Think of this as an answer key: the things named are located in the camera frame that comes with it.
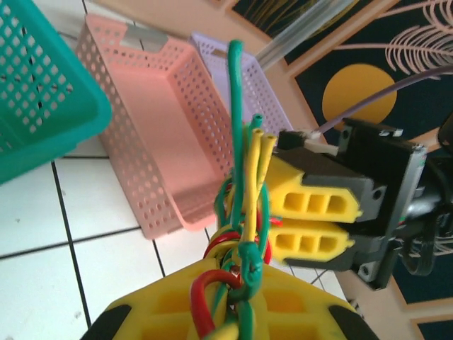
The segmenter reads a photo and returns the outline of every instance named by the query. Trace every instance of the basket handle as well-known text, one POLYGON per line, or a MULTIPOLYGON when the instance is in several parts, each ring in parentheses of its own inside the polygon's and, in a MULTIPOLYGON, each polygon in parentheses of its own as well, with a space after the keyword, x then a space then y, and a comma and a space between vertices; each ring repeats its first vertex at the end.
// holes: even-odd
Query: basket handle
POLYGON ((127 30, 122 39, 135 38, 142 42, 152 43, 151 49, 147 48, 147 52, 159 52, 168 41, 168 35, 156 28, 142 28, 130 23, 127 23, 126 26, 127 30))

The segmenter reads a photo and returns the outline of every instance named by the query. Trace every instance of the lavender plastic basket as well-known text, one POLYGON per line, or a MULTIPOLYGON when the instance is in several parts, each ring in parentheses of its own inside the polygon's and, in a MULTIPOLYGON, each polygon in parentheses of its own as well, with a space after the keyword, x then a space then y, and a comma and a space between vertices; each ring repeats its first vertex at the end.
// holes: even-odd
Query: lavender plastic basket
MULTIPOLYGON (((230 109, 226 59, 228 45, 200 33, 193 33, 190 41, 198 48, 225 105, 230 109)), ((243 54, 242 75, 243 119, 250 121, 254 114, 260 113, 264 116, 264 131, 278 135, 281 130, 292 130, 277 96, 253 55, 243 54)))

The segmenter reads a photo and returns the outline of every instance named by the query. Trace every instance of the yellow circle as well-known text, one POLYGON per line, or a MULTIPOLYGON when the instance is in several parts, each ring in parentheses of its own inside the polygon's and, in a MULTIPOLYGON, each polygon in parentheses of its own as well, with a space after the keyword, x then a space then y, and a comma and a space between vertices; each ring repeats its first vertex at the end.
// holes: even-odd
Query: yellow circle
MULTIPOLYGON (((338 71, 327 83, 323 95, 323 114, 331 120, 366 97, 394 84, 380 68, 368 64, 352 64, 338 71)), ((353 115, 354 118, 380 123, 391 112, 396 92, 375 101, 353 115)))

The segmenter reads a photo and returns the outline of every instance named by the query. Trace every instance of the red wire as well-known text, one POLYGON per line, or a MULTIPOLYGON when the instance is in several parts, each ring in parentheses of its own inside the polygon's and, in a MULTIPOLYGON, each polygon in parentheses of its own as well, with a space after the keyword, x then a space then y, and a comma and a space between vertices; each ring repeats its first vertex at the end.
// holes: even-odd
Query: red wire
POLYGON ((282 221, 275 218, 275 217, 271 217, 269 219, 269 222, 272 223, 273 225, 278 225, 278 226, 281 226, 282 225, 282 221))
POLYGON ((264 258, 263 258, 264 263, 269 264, 271 258, 272 258, 272 250, 270 249, 269 238, 268 238, 268 244, 266 245, 266 250, 265 250, 264 258))
POLYGON ((190 311, 200 339, 215 330, 205 297, 205 288, 213 282, 223 282, 234 289, 241 287, 240 281, 233 274, 220 269, 207 271, 193 281, 190 287, 190 311))

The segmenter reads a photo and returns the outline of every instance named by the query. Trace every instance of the green basket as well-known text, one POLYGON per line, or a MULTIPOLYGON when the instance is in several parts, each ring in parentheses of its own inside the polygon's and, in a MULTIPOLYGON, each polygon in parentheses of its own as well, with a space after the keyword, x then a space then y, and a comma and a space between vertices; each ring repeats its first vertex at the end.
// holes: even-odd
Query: green basket
POLYGON ((102 132, 110 104, 31 0, 0 0, 0 183, 102 132))

